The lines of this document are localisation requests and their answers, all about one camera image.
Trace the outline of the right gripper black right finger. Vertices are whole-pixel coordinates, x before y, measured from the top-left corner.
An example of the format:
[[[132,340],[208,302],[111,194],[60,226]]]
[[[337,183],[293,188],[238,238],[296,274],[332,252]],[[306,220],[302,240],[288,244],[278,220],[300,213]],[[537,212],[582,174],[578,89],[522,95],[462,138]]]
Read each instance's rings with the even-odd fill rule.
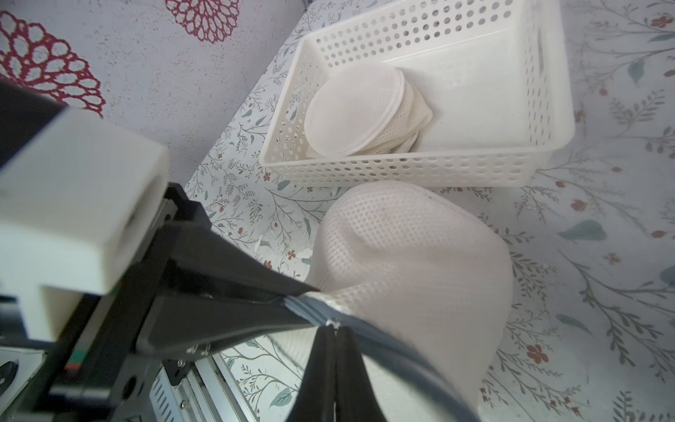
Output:
[[[353,331],[338,328],[336,344],[336,420],[385,422]]]

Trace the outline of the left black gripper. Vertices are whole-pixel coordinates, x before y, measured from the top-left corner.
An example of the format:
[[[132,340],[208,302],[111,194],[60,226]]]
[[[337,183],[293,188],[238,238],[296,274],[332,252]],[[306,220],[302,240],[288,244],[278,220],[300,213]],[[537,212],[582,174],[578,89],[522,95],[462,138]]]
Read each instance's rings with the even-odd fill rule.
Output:
[[[162,360],[194,362],[310,327],[277,299],[318,288],[267,268],[199,224],[209,225],[203,207],[170,183],[138,258],[111,293],[84,295],[54,342],[28,339],[17,301],[2,299],[1,346],[42,352],[44,360],[1,419],[154,421],[150,391]],[[237,300],[161,295],[175,291],[177,269],[217,299]]]

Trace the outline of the white perforated plastic basket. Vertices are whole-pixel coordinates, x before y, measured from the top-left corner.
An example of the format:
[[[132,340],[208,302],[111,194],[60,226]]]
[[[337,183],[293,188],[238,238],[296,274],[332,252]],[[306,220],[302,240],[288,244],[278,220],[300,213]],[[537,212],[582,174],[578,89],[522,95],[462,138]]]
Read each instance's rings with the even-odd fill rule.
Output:
[[[310,158],[311,100],[362,62],[401,70],[431,123],[408,153]],[[297,186],[525,186],[574,132],[559,3],[398,1],[301,39],[259,161]]]

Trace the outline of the white round plate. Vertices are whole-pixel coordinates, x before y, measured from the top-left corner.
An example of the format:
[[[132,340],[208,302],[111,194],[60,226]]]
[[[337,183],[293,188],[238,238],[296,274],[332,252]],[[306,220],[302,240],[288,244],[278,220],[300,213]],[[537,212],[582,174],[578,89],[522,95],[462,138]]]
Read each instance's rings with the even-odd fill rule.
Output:
[[[331,77],[304,120],[308,158],[406,153],[433,117],[402,70],[362,63]]]

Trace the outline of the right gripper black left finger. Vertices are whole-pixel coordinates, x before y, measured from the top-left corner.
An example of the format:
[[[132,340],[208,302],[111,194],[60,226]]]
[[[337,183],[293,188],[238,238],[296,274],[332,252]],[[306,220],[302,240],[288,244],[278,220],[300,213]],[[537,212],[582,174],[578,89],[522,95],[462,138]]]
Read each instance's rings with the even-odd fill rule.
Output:
[[[336,330],[320,327],[287,422],[333,422],[337,382]]]

